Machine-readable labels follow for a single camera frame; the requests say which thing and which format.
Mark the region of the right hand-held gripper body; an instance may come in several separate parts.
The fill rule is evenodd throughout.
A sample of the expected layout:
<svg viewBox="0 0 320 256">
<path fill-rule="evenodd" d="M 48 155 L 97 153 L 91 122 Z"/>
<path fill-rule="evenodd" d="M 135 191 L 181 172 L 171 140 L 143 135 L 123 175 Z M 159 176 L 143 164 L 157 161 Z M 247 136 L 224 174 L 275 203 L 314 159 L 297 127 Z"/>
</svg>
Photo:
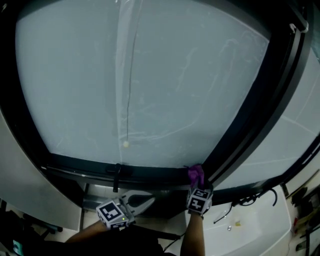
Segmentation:
<svg viewBox="0 0 320 256">
<path fill-rule="evenodd" d="M 206 192 L 205 187 L 203 189 L 197 186 L 190 187 L 186 199 L 186 208 L 189 212 L 203 215 L 212 206 L 212 197 L 213 192 Z"/>
</svg>

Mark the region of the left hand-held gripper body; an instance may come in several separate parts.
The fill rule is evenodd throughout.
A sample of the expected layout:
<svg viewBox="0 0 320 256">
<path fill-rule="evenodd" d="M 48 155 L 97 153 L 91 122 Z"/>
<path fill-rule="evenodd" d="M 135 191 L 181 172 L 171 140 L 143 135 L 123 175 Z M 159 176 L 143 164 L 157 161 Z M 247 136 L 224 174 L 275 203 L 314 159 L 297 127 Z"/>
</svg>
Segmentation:
<svg viewBox="0 0 320 256">
<path fill-rule="evenodd" d="M 96 208 L 96 213 L 108 230 L 126 228 L 135 222 L 137 204 L 129 197 L 108 199 Z"/>
</svg>

